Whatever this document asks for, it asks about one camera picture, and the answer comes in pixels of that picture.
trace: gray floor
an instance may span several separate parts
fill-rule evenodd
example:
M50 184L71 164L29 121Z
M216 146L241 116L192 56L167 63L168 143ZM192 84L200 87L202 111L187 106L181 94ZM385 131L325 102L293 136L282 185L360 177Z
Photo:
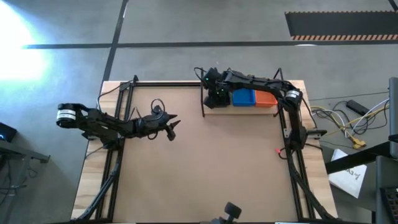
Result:
M47 165L32 163L39 176L29 179L28 187L19 192L12 223L69 219L87 142L79 131L55 125L57 104L94 106L109 53L109 49L17 47L110 43L121 3L0 1L0 24L5 25L7 34L0 36L4 44L0 52L0 121L18 129L16 144L52 156ZM284 12L315 10L391 7L387 0L130 0L119 42L290 40ZM388 78L396 75L397 58L398 45L119 49L110 80L130 80L133 75L141 80L193 80L192 68L196 66L232 67L270 77L282 67L285 78L304 79L310 98L319 99L386 91ZM370 108L387 97L353 99ZM330 108L349 99L313 100L311 104ZM375 125L383 122L378 116ZM335 129L334 124L320 119L318 125ZM387 134L388 128L382 128L361 139L373 146L385 141ZM350 146L340 133L324 140ZM334 188L333 194L340 218L370 222L370 212L348 203L350 196Z

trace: orange box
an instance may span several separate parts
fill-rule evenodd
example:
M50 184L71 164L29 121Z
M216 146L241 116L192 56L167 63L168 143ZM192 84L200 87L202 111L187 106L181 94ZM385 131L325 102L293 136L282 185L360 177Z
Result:
M258 91L255 90L254 94L256 96L256 105L260 107L271 107L278 104L278 101L275 99L274 95L266 92L266 91Z

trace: black metal frame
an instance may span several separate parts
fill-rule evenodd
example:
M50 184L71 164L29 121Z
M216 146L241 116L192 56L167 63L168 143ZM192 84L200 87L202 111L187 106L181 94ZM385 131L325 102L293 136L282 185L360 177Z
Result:
M122 89L119 89L119 95L118 95L118 100L117 100L116 109L115 109L115 117L117 117L117 118L119 117L121 107L122 107L121 103L122 103L123 95L124 95L124 92L126 91L126 89L128 89L129 92L128 92L128 96L127 96L127 105L126 105L126 111L125 111L125 115L124 115L124 119L128 119L128 114L129 114L130 108L131 108L132 91L135 87L140 87L140 86L144 86L144 87L193 87L193 86L197 86L201 89L201 92L200 92L201 93L201 96L200 96L201 112L202 112L203 117L205 117L204 110L203 110L203 85L199 81L197 81L197 82L133 82L133 83L130 83L130 85L127 88L126 87L122 88L123 87L122 86L121 87ZM282 111L282 106L280 104L278 104L277 106L278 106L279 110ZM283 130L284 130L284 128L286 128L286 120L285 120L284 113L279 113L279 119L280 119L281 131L282 131L281 133L284 137ZM284 137L284 144L285 144L285 146L287 145L287 138L285 138L285 137ZM118 182L119 182L119 173L120 173L120 169L121 169L121 161L123 158L123 150L124 150L124 142L123 142L121 148L118 150L117 161L120 161L120 163L116 165L116 166L118 166L118 169L116 169L116 175L114 175L114 179L112 181L113 188L112 188L112 192L111 192L111 198L110 198L107 217L102 218L103 201L101 201L96 209L95 219L93 219L93 220L71 220L66 223L112 223L115 204L116 204L117 191L118 191ZM101 186L104 186L107 184L106 180L108 180L112 156L113 156L113 151L108 151L108 153L106 155L106 162L105 162L104 173L103 173L103 183ZM292 151L288 147L286 147L286 156L288 158L288 161L293 160ZM303 154L302 154L301 150L297 151L297 161L298 161L300 175L301 175L302 179L304 180L304 182L306 183L306 185L308 186L308 178L307 178L307 173L305 170L305 163L304 163ZM291 176L292 191L293 191L293 196L294 196L294 202L295 202L298 222L325 223L325 224L328 224L328 223L359 224L359 223L355 223L355 222L344 222L341 220L316 219L314 207L309 202L309 199L306 195L305 195L305 200L307 203L309 218L304 217L302 205L301 205L301 199L300 199L300 195L299 195L298 183L292 177L292 172L290 169L289 169L289 173ZM106 193L106 191L104 191L104 192L102 192L102 191L103 191L103 188L101 188L101 190L100 190L100 194L102 195L102 198L100 198L100 200L103 200L103 197L105 196L105 193Z

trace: white paper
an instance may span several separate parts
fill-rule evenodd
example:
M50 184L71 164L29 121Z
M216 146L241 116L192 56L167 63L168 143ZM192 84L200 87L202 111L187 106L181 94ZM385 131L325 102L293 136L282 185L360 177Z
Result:
M340 149L335 149L332 161L345 157L347 154ZM360 165L343 171L329 174L329 182L334 186L344 190L350 195L358 198L361 191L363 179L366 173L366 166Z

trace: blue box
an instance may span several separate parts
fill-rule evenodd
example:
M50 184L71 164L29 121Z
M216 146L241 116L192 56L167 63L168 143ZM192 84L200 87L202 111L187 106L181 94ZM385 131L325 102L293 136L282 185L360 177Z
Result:
M232 104L234 106L254 106L256 104L254 90L242 88L233 91Z

